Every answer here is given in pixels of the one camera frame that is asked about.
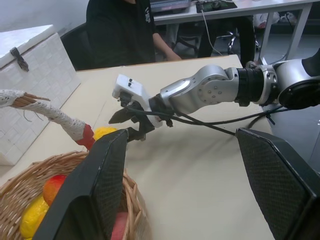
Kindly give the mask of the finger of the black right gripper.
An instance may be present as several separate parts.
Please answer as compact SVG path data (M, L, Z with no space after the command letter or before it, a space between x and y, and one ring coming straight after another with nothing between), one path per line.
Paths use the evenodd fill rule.
M127 131L127 142L132 142L132 141L144 141L146 139L146 134L143 131L140 130L135 130L132 127L128 127L126 129Z
M120 124L130 120L133 117L133 113L127 108L122 108L121 110L116 111L108 123L111 124Z

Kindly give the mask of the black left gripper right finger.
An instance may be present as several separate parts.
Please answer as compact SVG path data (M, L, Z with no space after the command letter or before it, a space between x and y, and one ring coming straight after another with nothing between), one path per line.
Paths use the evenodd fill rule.
M320 238L320 175L285 140L238 128L235 134L255 200L276 240Z

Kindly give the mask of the person's left hand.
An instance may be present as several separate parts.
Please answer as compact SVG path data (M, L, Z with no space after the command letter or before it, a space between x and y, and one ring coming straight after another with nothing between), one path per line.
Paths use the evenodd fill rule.
M182 58L177 55L170 47L164 51L165 57L168 61L181 61Z

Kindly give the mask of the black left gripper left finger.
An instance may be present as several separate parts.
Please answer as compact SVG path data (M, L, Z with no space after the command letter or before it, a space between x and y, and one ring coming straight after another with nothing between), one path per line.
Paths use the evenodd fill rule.
M128 132L107 134L68 175L34 240L109 240L123 189Z

